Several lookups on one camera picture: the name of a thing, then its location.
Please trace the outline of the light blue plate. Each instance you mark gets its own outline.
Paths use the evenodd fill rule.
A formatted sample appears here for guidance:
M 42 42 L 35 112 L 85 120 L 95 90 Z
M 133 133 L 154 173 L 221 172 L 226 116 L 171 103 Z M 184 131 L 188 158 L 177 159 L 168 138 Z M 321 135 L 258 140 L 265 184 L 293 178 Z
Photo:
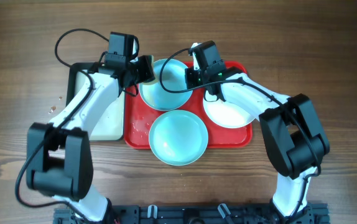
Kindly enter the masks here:
M 165 59 L 154 62 L 154 71 L 160 75 Z M 172 91 L 184 90 L 187 86 L 185 83 L 185 69 L 188 68 L 183 62 L 172 59 L 163 69 L 162 82 L 164 86 Z M 151 108 L 159 111 L 175 110 L 183 106 L 191 97 L 192 91 L 185 93 L 170 93 L 165 91 L 158 81 L 153 85 L 139 84 L 139 93 L 143 101 Z

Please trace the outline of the mint green plate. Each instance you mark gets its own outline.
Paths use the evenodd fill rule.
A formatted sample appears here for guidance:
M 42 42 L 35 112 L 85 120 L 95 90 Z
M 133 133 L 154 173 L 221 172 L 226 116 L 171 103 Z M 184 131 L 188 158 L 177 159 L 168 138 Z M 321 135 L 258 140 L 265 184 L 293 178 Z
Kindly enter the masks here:
M 201 158 L 208 140 L 204 122 L 185 110 L 160 115 L 149 131 L 151 151 L 156 158 L 171 166 L 186 166 Z

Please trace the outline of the green yellow sponge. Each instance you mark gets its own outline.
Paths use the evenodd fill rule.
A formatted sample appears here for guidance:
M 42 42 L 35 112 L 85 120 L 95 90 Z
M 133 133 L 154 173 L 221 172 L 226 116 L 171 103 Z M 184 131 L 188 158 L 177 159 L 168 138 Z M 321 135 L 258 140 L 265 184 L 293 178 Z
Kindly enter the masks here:
M 154 71 L 154 56 L 143 55 L 142 61 L 144 62 L 144 78 L 142 82 L 144 85 L 153 85 L 159 81 L 159 76 Z

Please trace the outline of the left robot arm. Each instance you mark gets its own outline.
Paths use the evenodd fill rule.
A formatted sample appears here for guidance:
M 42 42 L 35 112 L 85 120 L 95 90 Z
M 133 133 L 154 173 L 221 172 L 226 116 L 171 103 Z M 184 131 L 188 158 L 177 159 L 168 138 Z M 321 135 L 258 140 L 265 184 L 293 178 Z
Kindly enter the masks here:
M 127 88 L 155 81 L 153 57 L 139 55 L 135 35 L 111 32 L 108 49 L 93 63 L 69 66 L 70 88 L 78 73 L 85 82 L 68 105 L 48 123 L 33 123 L 27 132 L 27 159 L 16 180 L 16 199 L 29 207 L 19 193 L 22 179 L 27 187 L 64 204 L 79 223 L 118 223 L 110 199 L 93 186 L 90 135 L 104 111 Z

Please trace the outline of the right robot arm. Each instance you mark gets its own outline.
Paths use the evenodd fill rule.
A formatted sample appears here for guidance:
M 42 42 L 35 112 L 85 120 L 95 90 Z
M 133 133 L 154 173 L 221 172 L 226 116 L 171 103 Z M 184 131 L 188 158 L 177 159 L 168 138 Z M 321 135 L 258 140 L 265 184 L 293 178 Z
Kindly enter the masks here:
M 267 156 L 278 172 L 272 203 L 289 223 L 306 207 L 310 179 L 320 175 L 330 143 L 315 108 L 304 94 L 287 96 L 252 81 L 246 72 L 228 68 L 214 41 L 188 50 L 193 66 L 185 72 L 187 88 L 245 110 L 260 122 Z

